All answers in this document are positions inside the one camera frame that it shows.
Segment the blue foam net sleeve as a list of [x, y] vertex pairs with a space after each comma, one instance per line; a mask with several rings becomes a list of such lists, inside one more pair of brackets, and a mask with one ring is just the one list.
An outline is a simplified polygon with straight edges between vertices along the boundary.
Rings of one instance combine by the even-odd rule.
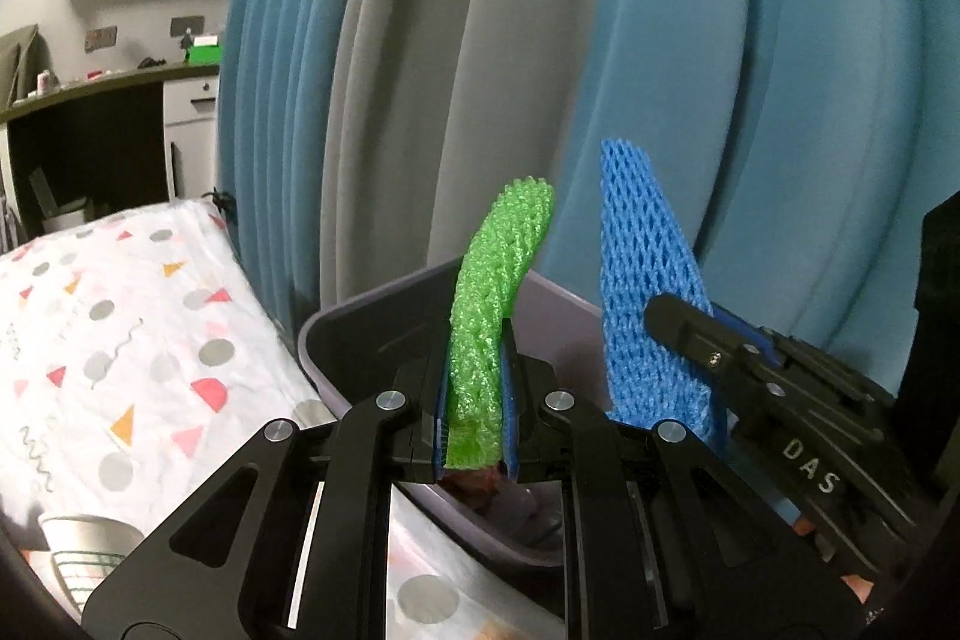
[[722, 450], [727, 413], [704, 370], [654, 338], [646, 318], [662, 294], [706, 315], [713, 305], [651, 159], [617, 138], [601, 144], [599, 283], [608, 415], [638, 429], [678, 420], [708, 447]]

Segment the grid paper cup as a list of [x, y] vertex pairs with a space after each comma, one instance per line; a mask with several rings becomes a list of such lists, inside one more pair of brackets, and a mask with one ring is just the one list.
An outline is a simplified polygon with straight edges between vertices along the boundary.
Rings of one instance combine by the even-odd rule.
[[93, 591], [145, 539], [139, 528], [104, 516], [43, 513], [39, 526], [53, 573], [78, 615]]

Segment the green foam net sleeve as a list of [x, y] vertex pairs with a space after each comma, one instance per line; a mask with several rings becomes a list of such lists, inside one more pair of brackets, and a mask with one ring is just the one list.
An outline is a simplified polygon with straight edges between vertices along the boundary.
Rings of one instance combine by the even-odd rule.
[[550, 229], [555, 190], [544, 179], [509, 182], [462, 257], [449, 314], [448, 470], [485, 470], [505, 453], [503, 321]]

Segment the purple plastic trash bin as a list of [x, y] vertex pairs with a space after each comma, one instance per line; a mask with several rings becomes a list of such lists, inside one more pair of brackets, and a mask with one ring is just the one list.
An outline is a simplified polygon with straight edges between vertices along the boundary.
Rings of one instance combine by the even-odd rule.
[[381, 392], [412, 400], [402, 492], [495, 569], [562, 563], [562, 489], [539, 408], [551, 392], [607, 406], [601, 312], [530, 271], [504, 298], [467, 296], [459, 262], [324, 307], [298, 357], [332, 413]]

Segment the patterned white tablecloth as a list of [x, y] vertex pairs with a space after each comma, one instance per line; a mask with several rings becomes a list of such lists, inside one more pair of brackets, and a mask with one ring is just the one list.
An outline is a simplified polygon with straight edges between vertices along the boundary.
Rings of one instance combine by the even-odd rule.
[[2, 518], [146, 536], [262, 425], [327, 424], [212, 202], [133, 208], [2, 257]]

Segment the blue grey curtain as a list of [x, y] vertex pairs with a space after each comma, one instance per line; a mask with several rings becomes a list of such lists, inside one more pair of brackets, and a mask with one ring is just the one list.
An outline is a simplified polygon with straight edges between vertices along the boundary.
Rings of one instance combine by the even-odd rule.
[[885, 386], [958, 187], [958, 0], [231, 0], [221, 185], [286, 330], [464, 252], [544, 177], [540, 275], [601, 287], [601, 146], [654, 172], [713, 301]]

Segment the dark desk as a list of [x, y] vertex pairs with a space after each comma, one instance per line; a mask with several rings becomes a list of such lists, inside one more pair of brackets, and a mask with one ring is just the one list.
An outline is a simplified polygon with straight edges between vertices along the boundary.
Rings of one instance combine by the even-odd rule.
[[217, 65], [164, 65], [99, 76], [2, 113], [2, 184], [28, 239], [46, 211], [85, 198], [98, 216], [169, 202], [163, 86]]

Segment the white drawer cabinet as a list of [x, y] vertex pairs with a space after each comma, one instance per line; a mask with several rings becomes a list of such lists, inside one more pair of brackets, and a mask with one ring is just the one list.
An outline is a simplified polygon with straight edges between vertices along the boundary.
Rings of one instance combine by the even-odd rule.
[[163, 86], [163, 143], [171, 200], [200, 198], [217, 185], [220, 80], [197, 76]]

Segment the green box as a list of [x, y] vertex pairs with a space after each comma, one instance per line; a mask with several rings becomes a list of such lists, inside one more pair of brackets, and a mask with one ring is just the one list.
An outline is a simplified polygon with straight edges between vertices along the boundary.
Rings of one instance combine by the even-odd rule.
[[218, 65], [222, 55], [217, 35], [197, 35], [185, 51], [185, 61], [190, 65]]

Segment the grey upholstered headboard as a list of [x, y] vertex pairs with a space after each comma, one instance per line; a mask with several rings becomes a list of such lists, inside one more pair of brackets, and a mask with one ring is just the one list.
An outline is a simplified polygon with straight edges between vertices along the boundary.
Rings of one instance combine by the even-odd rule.
[[26, 99], [36, 88], [36, 25], [0, 35], [0, 110]]

